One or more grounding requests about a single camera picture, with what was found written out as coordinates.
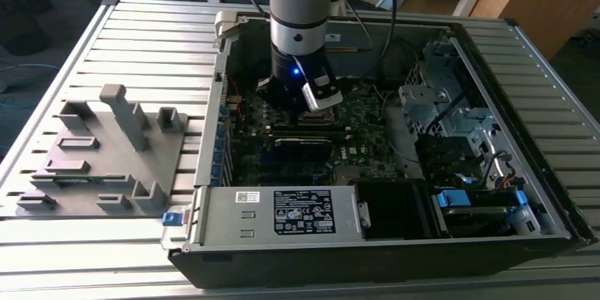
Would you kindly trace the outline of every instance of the blue latch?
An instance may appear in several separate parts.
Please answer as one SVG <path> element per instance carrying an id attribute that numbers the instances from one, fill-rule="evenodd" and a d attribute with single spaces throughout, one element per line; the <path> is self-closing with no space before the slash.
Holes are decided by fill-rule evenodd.
<path id="1" fill-rule="evenodd" d="M 221 174 L 221 167 L 218 165 L 213 165 L 213 167 L 209 170 L 209 174 L 212 177 L 218 177 Z"/>
<path id="2" fill-rule="evenodd" d="M 218 107 L 218 117 L 229 117 L 229 109 L 226 109 L 226 107 Z"/>
<path id="3" fill-rule="evenodd" d="M 529 203 L 529 200 L 526 199 L 526 195 L 521 190 L 516 191 L 516 200 L 518 200 L 520 205 L 525 205 Z"/>
<path id="4" fill-rule="evenodd" d="M 220 164 L 222 162 L 222 153 L 221 152 L 214 152 L 213 153 L 213 163 Z"/>
<path id="5" fill-rule="evenodd" d="M 440 207 L 470 207 L 469 196 L 464 190 L 444 190 L 437 193 Z"/>
<path id="6" fill-rule="evenodd" d="M 216 140 L 214 142 L 214 149 L 217 149 L 218 151 L 221 151 L 225 147 L 225 141 L 224 140 Z"/>
<path id="7" fill-rule="evenodd" d="M 225 129 L 220 127 L 216 130 L 216 137 L 222 138 L 224 136 L 225 136 Z"/>
<path id="8" fill-rule="evenodd" d="M 178 212 L 165 212 L 162 214 L 162 226 L 181 226 L 184 225 L 184 214 Z"/>

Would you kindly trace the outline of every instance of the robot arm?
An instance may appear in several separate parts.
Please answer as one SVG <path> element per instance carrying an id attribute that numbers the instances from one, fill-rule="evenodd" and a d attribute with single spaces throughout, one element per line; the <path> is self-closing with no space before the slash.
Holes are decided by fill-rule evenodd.
<path id="1" fill-rule="evenodd" d="M 272 75 L 257 92 L 292 112 L 342 101 L 324 48 L 329 8 L 330 0 L 270 0 Z"/>

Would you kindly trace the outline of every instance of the gray 3d-printed holder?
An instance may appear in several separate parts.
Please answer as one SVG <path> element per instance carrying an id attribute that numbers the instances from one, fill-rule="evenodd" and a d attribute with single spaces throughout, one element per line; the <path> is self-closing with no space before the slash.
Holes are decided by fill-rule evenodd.
<path id="1" fill-rule="evenodd" d="M 122 85 L 106 84 L 100 100 L 65 102 L 65 129 L 32 175 L 34 191 L 20 196 L 20 216 L 161 216 L 174 180 L 188 116 L 173 107 L 144 113 L 125 100 Z"/>

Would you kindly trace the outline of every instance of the aluminum extrusion table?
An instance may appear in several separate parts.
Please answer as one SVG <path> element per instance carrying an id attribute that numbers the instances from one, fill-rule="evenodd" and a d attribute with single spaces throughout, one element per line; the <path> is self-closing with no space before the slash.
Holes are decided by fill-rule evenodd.
<path id="1" fill-rule="evenodd" d="M 61 128 L 62 100 L 97 97 L 105 83 L 124 84 L 128 100 L 153 112 L 164 103 L 189 115 L 170 204 L 186 204 L 193 191 L 210 90 L 213 22 L 240 5 L 177 1 L 106 0 L 0 166 L 0 217 L 10 215 L 10 197 L 30 189 L 29 173 Z M 382 18 L 384 13 L 362 15 Z M 600 227 L 598 124 L 564 85 L 518 27 L 502 20 L 401 15 L 406 20 L 442 18 L 466 28 L 520 117 L 592 227 Z M 101 109 L 100 103 L 89 104 Z M 196 289 L 166 259 L 158 219 L 5 220 L 0 222 L 0 298 L 138 299 L 204 296 L 288 297 L 404 292 L 405 298 L 486 299 L 534 296 L 562 299 L 597 292 L 600 246 L 553 259 L 530 261 L 490 277 L 410 282 L 320 285 L 280 289 Z"/>

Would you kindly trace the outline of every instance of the barcode sticker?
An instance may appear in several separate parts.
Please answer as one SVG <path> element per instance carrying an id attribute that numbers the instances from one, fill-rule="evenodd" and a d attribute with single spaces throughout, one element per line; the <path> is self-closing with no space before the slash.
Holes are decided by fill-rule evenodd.
<path id="1" fill-rule="evenodd" d="M 257 191 L 238 191 L 234 193 L 236 203 L 258 203 L 260 192 Z"/>

